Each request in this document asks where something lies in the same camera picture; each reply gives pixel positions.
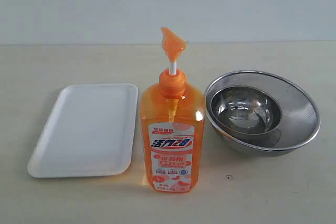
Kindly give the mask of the orange dish soap pump bottle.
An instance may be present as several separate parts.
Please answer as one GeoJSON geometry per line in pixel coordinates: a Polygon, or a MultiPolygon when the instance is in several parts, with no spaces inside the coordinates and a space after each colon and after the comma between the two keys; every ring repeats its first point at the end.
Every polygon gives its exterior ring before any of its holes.
{"type": "Polygon", "coordinates": [[[140,100],[145,171],[154,190],[187,193],[198,181],[205,98],[177,67],[185,41],[167,27],[161,32],[169,66],[140,100]]]}

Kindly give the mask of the small stainless steel bowl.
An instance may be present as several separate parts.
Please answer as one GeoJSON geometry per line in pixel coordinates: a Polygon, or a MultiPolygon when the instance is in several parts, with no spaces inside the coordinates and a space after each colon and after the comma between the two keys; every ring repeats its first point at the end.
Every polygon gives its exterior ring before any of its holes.
{"type": "Polygon", "coordinates": [[[280,139],[282,110],[260,89],[230,86],[219,90],[211,100],[211,114],[221,129],[245,143],[272,147],[280,139]]]}

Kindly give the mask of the white rectangular plastic tray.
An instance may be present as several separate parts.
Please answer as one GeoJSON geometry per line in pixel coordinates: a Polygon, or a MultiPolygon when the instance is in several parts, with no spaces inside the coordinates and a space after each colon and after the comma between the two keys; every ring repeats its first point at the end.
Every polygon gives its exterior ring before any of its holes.
{"type": "Polygon", "coordinates": [[[61,90],[27,165],[34,178],[113,176],[131,163],[138,88],[77,84],[61,90]]]}

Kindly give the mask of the steel mesh strainer basket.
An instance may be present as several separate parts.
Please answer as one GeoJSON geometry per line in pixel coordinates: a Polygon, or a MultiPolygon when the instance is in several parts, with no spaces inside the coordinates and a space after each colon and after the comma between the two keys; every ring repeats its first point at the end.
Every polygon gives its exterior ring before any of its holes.
{"type": "Polygon", "coordinates": [[[285,155],[313,140],[320,128],[318,109],[313,100],[295,83],[272,73],[262,71],[234,71],[212,81],[204,92],[206,115],[226,143],[239,152],[253,156],[273,157],[285,155]],[[230,86],[249,86],[271,95],[280,105],[282,120],[280,139],[272,147],[245,143],[225,132],[211,114],[211,100],[221,89],[230,86]]]}

